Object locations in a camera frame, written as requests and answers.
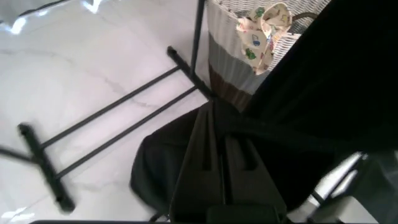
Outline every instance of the white wicker basket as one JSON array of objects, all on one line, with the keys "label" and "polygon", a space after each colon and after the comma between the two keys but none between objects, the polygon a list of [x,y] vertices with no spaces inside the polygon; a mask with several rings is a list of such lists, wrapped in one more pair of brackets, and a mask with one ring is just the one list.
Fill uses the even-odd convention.
[{"label": "white wicker basket", "polygon": [[[236,24],[238,23],[238,18],[244,17],[249,11],[259,6],[265,6],[270,2],[286,3],[292,15],[295,16],[303,12],[319,14],[330,0],[208,0],[208,29],[211,36],[209,65],[221,76],[225,83],[249,95],[254,94],[269,72],[279,63],[302,32],[313,21],[311,18],[294,21],[289,33],[282,36],[274,46],[274,60],[269,69],[261,75],[254,75],[251,67],[246,63],[245,56],[242,54],[241,40],[236,32]],[[213,83],[211,85],[213,91],[220,97],[229,98],[228,101],[233,104],[244,106],[245,103],[236,103],[237,101],[243,101],[239,99],[240,96],[224,97],[224,95],[230,94],[231,91],[226,93],[226,90],[223,89],[224,87],[215,89]]]}]

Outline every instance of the black metal frame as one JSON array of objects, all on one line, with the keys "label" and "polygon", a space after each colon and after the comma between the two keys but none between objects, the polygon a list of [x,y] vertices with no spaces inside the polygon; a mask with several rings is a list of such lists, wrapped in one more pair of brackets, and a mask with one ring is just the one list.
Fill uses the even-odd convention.
[{"label": "black metal frame", "polygon": [[[173,61],[177,64],[175,68],[170,69],[169,71],[165,72],[161,76],[153,79],[152,81],[146,83],[145,85],[142,85],[138,89],[130,92],[126,96],[116,100],[115,102],[111,103],[108,106],[105,106],[103,109],[95,112],[94,114],[90,115],[83,121],[80,121],[79,123],[73,125],[72,127],[62,131],[60,134],[52,137],[51,139],[40,143],[39,138],[37,137],[34,128],[32,126],[29,126],[28,124],[20,124],[18,125],[19,132],[21,136],[24,138],[25,142],[28,145],[29,150],[32,153],[32,156],[25,156],[22,154],[19,154],[17,151],[12,150],[12,149],[7,149],[5,147],[0,147],[0,155],[4,155],[13,159],[17,159],[20,161],[28,162],[31,164],[36,164],[40,167],[40,170],[42,171],[47,184],[50,186],[52,193],[55,196],[56,202],[59,204],[61,210],[64,212],[72,212],[75,209],[75,203],[73,202],[73,199],[71,196],[68,194],[65,186],[62,184],[61,178],[67,175],[69,172],[71,172],[73,169],[77,168],[78,166],[82,165],[84,162],[88,161],[116,141],[120,140],[121,138],[125,137],[127,134],[132,132],[133,130],[137,129],[139,126],[143,125],[146,123],[148,120],[152,119],[153,117],[157,116],[167,108],[171,107],[173,104],[181,100],[182,98],[186,97],[190,93],[192,93],[195,90],[200,90],[200,92],[209,100],[213,97],[213,94],[211,90],[205,85],[203,81],[200,80],[200,78],[196,75],[195,73],[195,67],[196,67],[196,62],[197,62],[197,56],[198,56],[198,48],[199,48],[199,40],[200,40],[200,32],[201,32],[201,25],[202,25],[202,20],[203,20],[203,11],[205,8],[205,0],[198,0],[198,7],[197,7],[197,17],[196,17],[196,22],[195,22],[195,34],[193,38],[193,49],[192,49],[192,59],[191,59],[191,66],[189,66],[184,59],[179,56],[176,50],[174,50],[171,46],[167,48],[167,55],[173,59]],[[54,169],[54,166],[47,156],[45,152],[45,148],[51,146],[55,142],[59,141],[60,139],[64,138],[65,136],[71,134],[72,132],[76,131],[77,129],[83,127],[84,125],[88,124],[90,121],[98,118],[102,114],[105,114],[109,110],[115,108],[116,106],[120,105],[121,103],[124,103],[128,99],[132,98],[133,96],[136,96],[138,93],[146,90],[150,86],[156,84],[157,82],[163,80],[165,77],[168,77],[169,75],[173,74],[174,72],[181,70],[194,84],[194,87],[188,89],[187,91],[183,92],[181,95],[178,97],[174,98],[170,102],[166,103],[159,109],[155,110],[152,112],[150,115],[146,116],[142,120],[138,121],[136,124],[133,124],[123,132],[119,133],[109,141],[105,142],[104,144],[100,145],[87,155],[83,156],[76,162],[74,162],[72,165],[68,166],[64,170],[61,170],[59,173],[56,172]]]}]

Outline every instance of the wicker basket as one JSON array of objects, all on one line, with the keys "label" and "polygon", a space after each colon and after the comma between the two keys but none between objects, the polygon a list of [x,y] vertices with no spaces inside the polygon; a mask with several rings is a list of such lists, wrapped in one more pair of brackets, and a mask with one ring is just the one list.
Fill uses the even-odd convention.
[{"label": "wicker basket", "polygon": [[274,47],[274,61],[261,75],[245,61],[241,40],[236,33],[239,17],[270,2],[284,2],[292,15],[303,12],[319,14],[330,0],[208,0],[209,72],[212,90],[242,111],[251,95],[265,80],[313,19],[294,21],[289,32]]}]

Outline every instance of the tile floor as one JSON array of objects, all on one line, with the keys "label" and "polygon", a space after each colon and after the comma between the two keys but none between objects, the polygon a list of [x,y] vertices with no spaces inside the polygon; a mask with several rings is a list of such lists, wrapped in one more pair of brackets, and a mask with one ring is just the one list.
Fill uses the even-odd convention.
[{"label": "tile floor", "polygon": [[[17,134],[19,123],[33,125],[45,141],[159,76],[175,66],[165,53],[168,45],[189,61],[196,3],[105,0],[92,13],[72,0],[26,16],[18,35],[0,29],[0,144],[27,153]],[[197,73],[208,82],[206,27],[205,20]],[[177,72],[50,146],[56,169],[191,86]],[[195,91],[68,174],[63,181],[76,201],[69,215],[57,209],[38,169],[0,158],[0,223],[148,220],[153,211],[128,187],[137,148],[145,136],[205,102]]]}]

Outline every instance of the black cloth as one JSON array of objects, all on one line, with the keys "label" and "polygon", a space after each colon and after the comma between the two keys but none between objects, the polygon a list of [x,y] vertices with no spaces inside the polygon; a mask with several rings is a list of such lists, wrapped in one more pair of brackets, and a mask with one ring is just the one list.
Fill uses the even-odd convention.
[{"label": "black cloth", "polygon": [[[288,210],[352,152],[396,149],[394,13],[387,1],[332,0],[254,94],[244,115],[258,125],[231,118],[240,123],[227,129],[251,136]],[[146,137],[137,153],[131,187],[160,212],[168,212],[196,115]]]}]

